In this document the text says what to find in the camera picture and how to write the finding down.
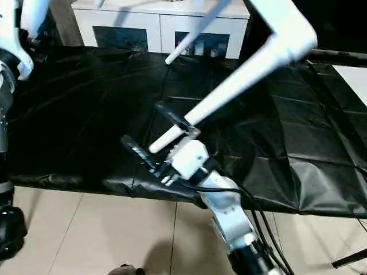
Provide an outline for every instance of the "black tarp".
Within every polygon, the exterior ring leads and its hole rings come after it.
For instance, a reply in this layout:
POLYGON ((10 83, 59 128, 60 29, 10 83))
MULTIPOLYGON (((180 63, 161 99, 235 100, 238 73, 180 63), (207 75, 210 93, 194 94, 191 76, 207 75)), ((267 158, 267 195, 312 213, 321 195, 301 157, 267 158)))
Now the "black tarp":
MULTIPOLYGON (((124 150, 148 147, 236 61, 117 49, 54 48, 21 83, 9 111, 15 184, 198 202, 165 187, 124 150)), ((199 139, 265 210, 367 218, 367 107, 330 65, 278 69, 198 125, 199 139)))

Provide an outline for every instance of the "floor tile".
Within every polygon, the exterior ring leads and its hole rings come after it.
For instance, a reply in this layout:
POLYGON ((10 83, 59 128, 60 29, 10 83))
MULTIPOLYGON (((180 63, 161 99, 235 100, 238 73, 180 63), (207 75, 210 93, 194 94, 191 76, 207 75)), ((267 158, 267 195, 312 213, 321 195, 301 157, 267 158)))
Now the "floor tile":
POLYGON ((121 264, 169 274, 175 202, 84 194, 51 275, 105 275, 121 264))
POLYGON ((23 249, 0 267, 0 275, 47 275, 82 193, 16 187, 14 205, 28 224, 23 249))
POLYGON ((283 253, 295 274, 352 275, 367 271, 367 261, 339 269, 331 265, 367 248, 367 234, 357 220, 276 213, 275 221, 283 253))
MULTIPOLYGON (((266 216, 277 238, 273 215, 266 213, 266 216)), ((211 218, 210 210, 199 209, 190 203, 177 204, 172 275, 234 274, 225 245, 213 230, 211 218)))

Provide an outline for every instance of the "white cabinet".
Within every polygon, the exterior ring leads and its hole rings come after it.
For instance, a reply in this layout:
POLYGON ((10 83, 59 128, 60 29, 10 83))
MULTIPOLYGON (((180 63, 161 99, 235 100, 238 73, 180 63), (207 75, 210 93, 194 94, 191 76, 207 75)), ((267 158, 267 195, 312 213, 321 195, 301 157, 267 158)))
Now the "white cabinet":
MULTIPOLYGON (((218 0, 201 10, 190 1, 106 0, 96 10, 94 0, 77 0, 72 8, 85 46, 171 53, 218 0)), ((238 58, 248 18, 242 0, 232 0, 184 53, 238 58)))
POLYGON ((74 10, 85 46, 120 47, 160 53, 159 14, 74 10))

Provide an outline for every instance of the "black cable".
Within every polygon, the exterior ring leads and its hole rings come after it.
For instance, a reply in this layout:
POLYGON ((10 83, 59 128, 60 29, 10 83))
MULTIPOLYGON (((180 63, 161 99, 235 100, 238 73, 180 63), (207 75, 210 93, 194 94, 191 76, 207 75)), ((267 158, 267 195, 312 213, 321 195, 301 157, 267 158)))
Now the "black cable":
POLYGON ((260 204, 257 202, 257 200, 255 199, 255 197, 245 188, 245 187, 243 187, 243 186, 239 186, 239 189, 240 190, 243 190, 243 192, 247 195, 247 197, 250 199, 250 201, 251 201, 251 203, 253 203, 255 206, 256 206, 256 208, 258 209, 258 211, 259 211, 259 213, 260 213, 260 215, 261 215, 261 217, 262 217, 262 219, 263 219, 263 221, 264 221, 264 224, 265 224, 265 227, 266 227, 266 229, 267 229, 267 231, 268 231, 268 233, 269 233, 269 236, 270 236, 270 239, 271 239, 271 241, 272 241, 272 243, 273 243, 273 245, 274 245, 274 247, 275 247, 275 249, 276 249, 276 251, 277 251, 277 253, 279 254, 279 256, 281 257, 281 259, 282 259, 282 261, 284 262, 284 264, 286 265, 286 268, 288 269, 288 271, 289 271, 289 274, 290 275, 294 275, 294 272, 293 272, 293 270, 292 270, 292 268, 291 268, 291 266, 290 266, 290 264, 288 263, 288 261, 286 260, 286 258, 285 258, 285 256, 283 255, 283 253, 282 253, 282 251, 281 251, 281 249, 279 248, 279 246, 278 246, 278 244, 276 243, 276 240, 275 240, 275 238, 274 238, 274 235, 272 234, 272 232, 271 232, 271 228, 270 228, 270 225, 269 225, 269 223, 268 223, 268 221, 267 221, 267 219, 266 219, 266 216, 265 216, 265 214, 264 214, 264 211, 263 211, 263 209, 262 209, 262 207, 260 206, 260 204))
POLYGON ((236 192, 242 195, 242 191, 239 189, 235 189, 235 188, 207 188, 207 187, 189 185, 182 181, 178 181, 178 183, 187 189, 191 189, 191 190, 198 191, 198 192, 209 192, 209 193, 236 192))
POLYGON ((367 228, 364 226, 363 222, 361 222, 360 219, 357 219, 357 221, 360 223, 360 225, 363 227, 363 229, 365 230, 365 232, 367 233, 367 228))
POLYGON ((245 195, 246 197, 248 197, 250 199, 250 202, 257 208, 257 210, 259 211, 261 218, 264 221, 265 227, 269 233, 270 239, 274 244, 274 247, 276 249, 276 251, 278 252, 279 256, 281 257, 282 261, 284 262, 285 266, 282 265, 282 263, 279 261, 279 259, 276 257, 276 255, 274 255, 273 251, 270 249, 269 244, 267 243, 264 233, 262 231, 262 228, 260 226, 259 220, 256 216, 256 212, 254 211, 254 209, 251 209, 251 214, 253 215, 253 219, 255 221, 255 225, 257 228, 257 231, 259 233, 259 237, 262 240, 262 242, 264 243, 264 245, 267 248, 268 253, 270 254, 271 258, 276 262, 276 264, 281 268, 282 271, 285 272, 285 274, 289 274, 289 275, 294 275, 294 272, 292 270, 292 268, 290 267, 289 263, 287 262, 287 260, 285 259, 281 249, 279 248, 278 244, 275 241, 274 235, 270 229, 269 223, 267 221, 267 218, 264 214, 263 209, 261 208, 261 206, 259 205, 259 203, 256 201, 256 199, 252 196, 252 194, 245 188, 243 187, 239 187, 239 189, 236 188, 206 188, 206 187, 198 187, 198 186, 192 186, 189 184, 185 184, 182 181, 179 181, 179 184, 181 186, 184 186, 188 189, 191 190, 195 190, 198 192, 209 192, 209 193, 213 193, 213 192, 236 192, 239 193, 241 195, 245 195))

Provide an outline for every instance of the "cabinet door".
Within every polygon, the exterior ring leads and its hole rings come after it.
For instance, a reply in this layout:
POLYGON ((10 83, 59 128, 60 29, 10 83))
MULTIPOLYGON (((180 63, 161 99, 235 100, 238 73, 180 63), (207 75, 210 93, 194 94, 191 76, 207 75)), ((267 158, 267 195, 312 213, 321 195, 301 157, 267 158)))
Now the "cabinet door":
MULTIPOLYGON (((162 53, 171 53, 202 17, 161 15, 162 53)), ((242 47, 246 19, 215 18, 184 54, 238 58, 242 47)))
POLYGON ((85 46, 162 52, 158 14, 74 10, 85 46))

